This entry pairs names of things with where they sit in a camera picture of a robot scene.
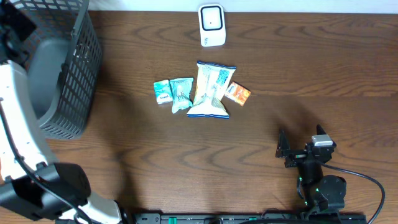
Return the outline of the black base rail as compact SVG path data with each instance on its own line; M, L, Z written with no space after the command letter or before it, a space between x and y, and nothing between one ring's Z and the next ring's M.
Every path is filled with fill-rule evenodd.
M135 214L133 220L137 224L240 224L240 223L331 223L331 224L364 224L364 215L337 215L321 214L312 215L309 218L299 215L268 212L259 214L201 214L201 215L179 215L179 214L159 214L141 213Z

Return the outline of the teal Kleenex tissue pack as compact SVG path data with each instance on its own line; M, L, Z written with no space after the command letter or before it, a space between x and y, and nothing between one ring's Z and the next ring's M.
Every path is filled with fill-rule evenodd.
M161 105L173 101L169 80L162 80L154 83L156 102Z

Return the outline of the teal snack packet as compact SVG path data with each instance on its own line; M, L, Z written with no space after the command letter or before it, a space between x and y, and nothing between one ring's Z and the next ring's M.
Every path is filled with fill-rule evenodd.
M193 78L176 78L170 81L172 89L173 105L172 113L178 110L185 110L193 106L190 100L190 92L192 90Z

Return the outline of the large white snack bag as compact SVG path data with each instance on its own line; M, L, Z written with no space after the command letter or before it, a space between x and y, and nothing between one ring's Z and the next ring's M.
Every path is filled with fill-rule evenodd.
M202 61L198 61L197 66L196 92L193 106L188 110L187 116L228 119L229 114L221 100L236 67Z

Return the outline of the dark grey mesh basket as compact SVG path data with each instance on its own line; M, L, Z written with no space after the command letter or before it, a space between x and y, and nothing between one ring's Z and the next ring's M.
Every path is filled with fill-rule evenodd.
M12 5L35 31L16 58L27 70L28 91L47 139L76 139L85 130L102 60L84 0L17 0Z

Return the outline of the white barcode scanner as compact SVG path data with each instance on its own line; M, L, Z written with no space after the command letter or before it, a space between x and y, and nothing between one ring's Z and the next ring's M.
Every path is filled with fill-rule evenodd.
M198 10L202 47L216 47L226 42L224 9L219 4L205 4Z

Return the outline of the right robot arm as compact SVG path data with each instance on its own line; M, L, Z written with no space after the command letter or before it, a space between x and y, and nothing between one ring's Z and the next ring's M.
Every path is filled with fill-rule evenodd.
M345 207L346 181L335 175L324 175L322 166L331 160L336 143L317 125L317 133L303 149L291 149L287 135L279 131L275 156L284 158L286 168L298 169L297 191L307 210L302 218L309 220L324 213L338 213Z

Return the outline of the orange Kleenex tissue pack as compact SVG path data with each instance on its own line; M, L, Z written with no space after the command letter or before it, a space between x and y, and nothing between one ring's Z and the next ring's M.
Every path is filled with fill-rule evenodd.
M224 95L240 106L244 106L245 102L251 95L251 91L236 82L232 82Z

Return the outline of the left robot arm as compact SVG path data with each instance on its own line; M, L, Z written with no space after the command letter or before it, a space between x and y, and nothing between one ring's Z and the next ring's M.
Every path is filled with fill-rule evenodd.
M79 138L102 51L88 1L1 2L1 206L37 221L130 223L48 139Z

